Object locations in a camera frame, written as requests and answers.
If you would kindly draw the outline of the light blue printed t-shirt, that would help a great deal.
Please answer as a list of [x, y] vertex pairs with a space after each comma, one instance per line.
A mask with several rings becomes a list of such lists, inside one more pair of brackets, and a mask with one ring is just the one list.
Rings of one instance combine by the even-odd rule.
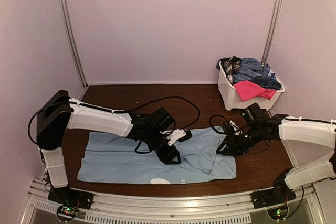
[[192, 137], [174, 145], [181, 163], [165, 165], [155, 152], [134, 150], [136, 142], [110, 133], [91, 132], [77, 179], [107, 184], [193, 184], [237, 176], [233, 156], [222, 156], [216, 149], [225, 139], [211, 128], [194, 129]]

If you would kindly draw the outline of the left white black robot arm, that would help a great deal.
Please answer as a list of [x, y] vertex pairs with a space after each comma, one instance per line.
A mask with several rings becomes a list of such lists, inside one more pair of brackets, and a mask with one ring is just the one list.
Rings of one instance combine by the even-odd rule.
[[62, 154], [62, 140], [67, 129], [112, 133], [141, 141], [149, 150], [155, 151], [164, 164], [180, 163], [174, 143], [189, 135], [183, 129], [168, 131], [175, 125], [175, 120], [165, 108], [152, 114], [113, 110], [71, 98], [66, 90], [56, 92], [32, 118], [37, 120], [36, 137], [30, 140], [42, 154], [51, 191], [64, 205], [71, 205], [76, 199], [68, 183]]

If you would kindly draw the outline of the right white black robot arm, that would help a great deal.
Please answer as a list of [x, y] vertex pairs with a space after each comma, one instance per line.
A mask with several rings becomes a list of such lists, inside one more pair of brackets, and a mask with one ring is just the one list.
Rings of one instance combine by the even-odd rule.
[[293, 140], [331, 149], [331, 152], [322, 158], [282, 172], [266, 196], [272, 203], [279, 204], [294, 197], [294, 190], [306, 184], [335, 178], [335, 121], [303, 119], [286, 114], [270, 117], [257, 103], [246, 108], [242, 117], [249, 130], [242, 133], [240, 129], [236, 130], [229, 123], [225, 123], [223, 133], [225, 139], [217, 148], [217, 154], [225, 156], [247, 154], [250, 148], [265, 140]]

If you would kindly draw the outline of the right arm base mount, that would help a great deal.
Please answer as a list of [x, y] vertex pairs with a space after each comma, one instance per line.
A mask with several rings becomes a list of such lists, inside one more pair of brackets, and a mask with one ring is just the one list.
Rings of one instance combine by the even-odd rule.
[[289, 201], [296, 199], [296, 194], [287, 189], [255, 190], [250, 194], [255, 209], [266, 208], [271, 220], [280, 222], [289, 217]]

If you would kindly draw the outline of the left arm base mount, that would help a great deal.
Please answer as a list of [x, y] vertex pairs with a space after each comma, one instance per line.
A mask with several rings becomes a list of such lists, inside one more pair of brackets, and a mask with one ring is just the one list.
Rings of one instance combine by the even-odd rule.
[[71, 189], [70, 187], [51, 188], [48, 200], [59, 203], [56, 216], [60, 221], [70, 222], [79, 216], [81, 209], [90, 210], [93, 193]]

